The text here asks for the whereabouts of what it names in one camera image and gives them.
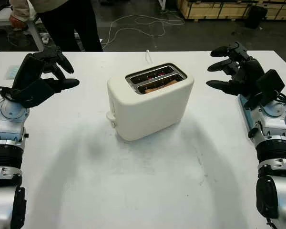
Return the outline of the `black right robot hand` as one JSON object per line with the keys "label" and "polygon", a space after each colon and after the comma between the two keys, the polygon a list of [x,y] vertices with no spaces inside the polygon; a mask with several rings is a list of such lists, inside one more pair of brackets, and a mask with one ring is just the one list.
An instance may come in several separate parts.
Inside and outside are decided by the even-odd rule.
{"label": "black right robot hand", "polygon": [[257,59],[247,53],[247,48],[239,42],[221,46],[211,51],[212,57],[227,59],[210,65],[209,72],[223,71],[230,75],[229,81],[209,80],[206,84],[230,95],[249,96],[258,93],[256,81],[265,74]]}

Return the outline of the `person bare hand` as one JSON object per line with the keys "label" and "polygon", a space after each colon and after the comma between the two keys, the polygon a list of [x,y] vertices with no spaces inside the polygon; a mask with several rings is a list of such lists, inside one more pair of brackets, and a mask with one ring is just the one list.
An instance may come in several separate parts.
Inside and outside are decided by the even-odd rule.
{"label": "person bare hand", "polygon": [[24,30],[27,28],[26,23],[16,19],[15,17],[13,17],[12,15],[9,17],[9,21],[12,25],[13,28],[15,29],[20,29],[20,30]]}

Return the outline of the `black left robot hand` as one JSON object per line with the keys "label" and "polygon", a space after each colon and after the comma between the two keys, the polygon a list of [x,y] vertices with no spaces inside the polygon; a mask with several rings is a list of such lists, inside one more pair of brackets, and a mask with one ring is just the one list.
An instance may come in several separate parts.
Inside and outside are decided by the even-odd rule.
{"label": "black left robot hand", "polygon": [[42,80],[55,93],[59,93],[79,85],[79,80],[67,79],[62,70],[74,73],[71,63],[60,47],[54,46],[45,48],[41,52],[29,53],[15,76],[12,88],[22,90],[37,80]]}

